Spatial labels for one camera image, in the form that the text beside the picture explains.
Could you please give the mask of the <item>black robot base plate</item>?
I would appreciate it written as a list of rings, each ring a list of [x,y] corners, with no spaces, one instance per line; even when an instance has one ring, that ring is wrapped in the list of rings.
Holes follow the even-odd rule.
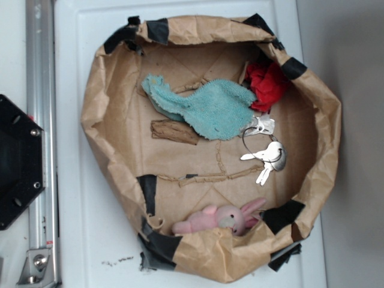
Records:
[[[1,95],[1,230],[8,229],[44,189],[43,130]]]

